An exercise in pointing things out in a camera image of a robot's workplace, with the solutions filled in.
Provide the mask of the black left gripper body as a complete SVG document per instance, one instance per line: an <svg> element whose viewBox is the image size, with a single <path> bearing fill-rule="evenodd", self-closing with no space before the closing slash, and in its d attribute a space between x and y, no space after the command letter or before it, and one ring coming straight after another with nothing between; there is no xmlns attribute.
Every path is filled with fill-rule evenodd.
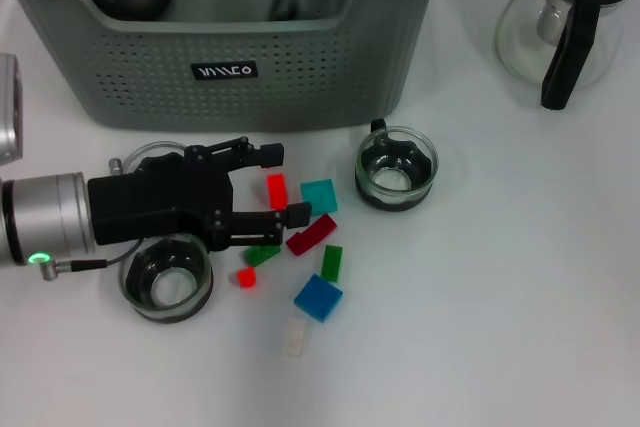
<svg viewBox="0 0 640 427"><path fill-rule="evenodd" d="M133 173L89 180L96 243L190 234L209 251L229 248L231 170L219 154L167 154L145 160Z"/></svg>

